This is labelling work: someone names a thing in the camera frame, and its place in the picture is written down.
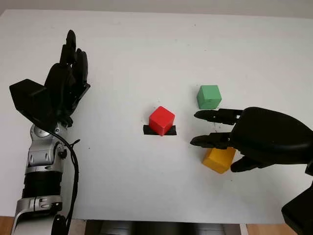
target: wire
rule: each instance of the wire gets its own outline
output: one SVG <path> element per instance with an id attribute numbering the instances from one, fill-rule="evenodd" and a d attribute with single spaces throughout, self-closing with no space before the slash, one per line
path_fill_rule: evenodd
<path id="1" fill-rule="evenodd" d="M 74 166 L 74 182 L 73 182 L 73 191 L 72 191 L 72 199 L 71 199 L 71 203 L 70 203 L 70 207 L 69 207 L 69 211 L 66 217 L 66 229 L 67 229 L 67 234 L 69 232 L 69 228 L 70 228 L 70 223 L 72 220 L 72 215 L 73 215 L 73 210 L 74 210 L 74 204 L 75 204 L 75 200 L 77 197 L 77 191 L 78 191 L 78 177 L 79 177 L 79 168 L 78 168 L 78 161 L 77 161 L 77 157 L 75 154 L 75 151 L 73 149 L 74 145 L 77 144 L 80 140 L 76 140 L 74 143 L 69 144 L 63 137 L 61 137 L 60 135 L 54 133 L 54 132 L 50 132 L 47 131 L 48 133 L 50 133 L 51 135 L 53 135 L 54 137 L 58 138 L 60 141 L 62 141 L 64 143 L 64 145 L 69 149 L 70 151 L 70 157 L 71 157 L 71 161 L 73 163 Z"/>

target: black tape mark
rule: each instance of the black tape mark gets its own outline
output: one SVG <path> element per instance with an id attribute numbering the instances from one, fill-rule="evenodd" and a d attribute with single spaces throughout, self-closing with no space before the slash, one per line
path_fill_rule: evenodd
<path id="1" fill-rule="evenodd" d="M 149 125 L 143 125 L 143 134 L 144 135 L 154 135 L 157 136 L 158 133 L 150 128 Z M 166 132 L 165 136 L 176 136 L 176 126 L 172 126 L 168 132 Z"/>

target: white table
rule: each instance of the white table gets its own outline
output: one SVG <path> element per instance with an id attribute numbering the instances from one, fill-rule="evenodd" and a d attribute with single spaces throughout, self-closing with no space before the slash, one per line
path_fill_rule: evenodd
<path id="1" fill-rule="evenodd" d="M 91 84 L 69 129 L 69 141 L 81 139 L 74 218 L 283 221 L 281 207 L 311 183 L 306 166 L 219 175 L 201 164 L 205 149 L 189 142 L 231 127 L 193 114 L 199 86 L 217 84 L 220 107 L 269 108 L 312 127 L 313 20 L 43 10 L 0 17 L 0 215 L 14 215 L 31 143 L 31 123 L 15 110 L 9 85 L 43 84 L 69 29 L 88 54 Z M 176 115 L 177 136 L 143 135 L 159 105 Z M 67 160 L 65 201 L 72 175 Z"/>

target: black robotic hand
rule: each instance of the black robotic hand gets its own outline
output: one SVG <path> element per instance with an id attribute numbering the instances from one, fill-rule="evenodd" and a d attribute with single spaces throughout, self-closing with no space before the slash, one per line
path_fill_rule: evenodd
<path id="1" fill-rule="evenodd" d="M 76 36 L 70 30 L 60 62 L 50 69 L 45 85 L 25 79 L 11 85 L 10 92 L 19 112 L 42 130 L 54 132 L 58 122 L 72 126 L 70 116 L 90 88 L 87 76 L 87 54 L 76 49 Z"/>
<path id="2" fill-rule="evenodd" d="M 234 125 L 230 133 L 211 133 L 191 140 L 192 145 L 226 149 L 231 146 L 244 156 L 231 165 L 241 172 L 273 164 L 308 164 L 306 173 L 313 175 L 311 158 L 313 131 L 288 115 L 249 107 L 244 110 L 202 110 L 196 118 Z"/>

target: white wall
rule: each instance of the white wall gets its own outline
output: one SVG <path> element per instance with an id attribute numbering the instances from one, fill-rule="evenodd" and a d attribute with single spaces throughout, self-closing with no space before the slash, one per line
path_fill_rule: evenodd
<path id="1" fill-rule="evenodd" d="M 13 9 L 204 13 L 313 18 L 312 0 L 0 0 Z"/>

